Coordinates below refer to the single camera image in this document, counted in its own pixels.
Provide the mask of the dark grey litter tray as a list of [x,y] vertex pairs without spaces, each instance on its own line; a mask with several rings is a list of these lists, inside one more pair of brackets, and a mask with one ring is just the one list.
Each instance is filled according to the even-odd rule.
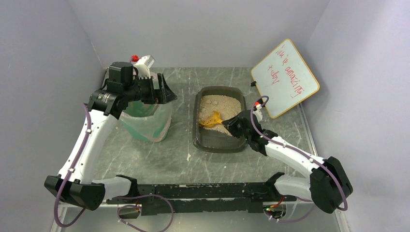
[[247,146],[247,141],[216,130],[207,130],[199,125],[200,102],[203,96],[224,95],[241,103],[241,110],[246,110],[246,101],[242,91],[235,87],[209,86],[202,88],[195,96],[192,113],[192,142],[199,150],[210,153],[238,153]]

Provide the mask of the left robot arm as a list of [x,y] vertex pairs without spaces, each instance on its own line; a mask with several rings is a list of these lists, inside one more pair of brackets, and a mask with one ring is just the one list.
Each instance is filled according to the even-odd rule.
[[108,199],[138,196],[135,178],[117,175],[94,180],[95,163],[130,102],[167,104],[176,99],[162,73],[152,73],[142,64],[112,63],[103,86],[91,94],[85,105],[85,122],[70,156],[57,175],[45,179],[44,186],[55,196],[56,204],[95,210]]

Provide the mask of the yellow litter scoop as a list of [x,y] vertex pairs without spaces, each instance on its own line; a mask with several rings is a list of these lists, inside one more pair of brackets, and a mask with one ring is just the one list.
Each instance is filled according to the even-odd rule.
[[205,120],[201,120],[199,125],[203,128],[213,128],[217,125],[222,125],[223,120],[221,119],[220,112],[214,111],[213,115]]

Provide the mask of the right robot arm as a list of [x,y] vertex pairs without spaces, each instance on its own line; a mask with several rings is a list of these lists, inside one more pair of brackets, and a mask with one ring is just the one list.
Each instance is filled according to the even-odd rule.
[[280,160],[302,175],[276,175],[272,182],[280,195],[312,201],[326,213],[348,209],[347,198],[353,188],[337,158],[322,158],[293,146],[277,133],[263,129],[251,110],[242,111],[222,125],[232,136],[244,138],[254,151]]

